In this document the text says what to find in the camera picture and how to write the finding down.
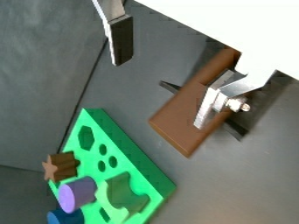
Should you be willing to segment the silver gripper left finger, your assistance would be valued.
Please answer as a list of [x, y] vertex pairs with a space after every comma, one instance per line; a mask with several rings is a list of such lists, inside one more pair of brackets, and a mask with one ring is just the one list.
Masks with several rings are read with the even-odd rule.
[[123, 0], [92, 0], [103, 20], [112, 64], [117, 67], [133, 56], [133, 17], [127, 15]]

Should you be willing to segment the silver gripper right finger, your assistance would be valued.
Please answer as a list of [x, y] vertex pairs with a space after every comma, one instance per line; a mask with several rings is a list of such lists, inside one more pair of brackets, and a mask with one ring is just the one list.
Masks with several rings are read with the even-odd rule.
[[275, 73], [247, 74], [225, 69], [208, 83], [200, 101], [193, 126], [201, 130], [211, 112], [220, 113], [224, 109], [233, 112], [249, 111], [245, 93], [261, 88]]

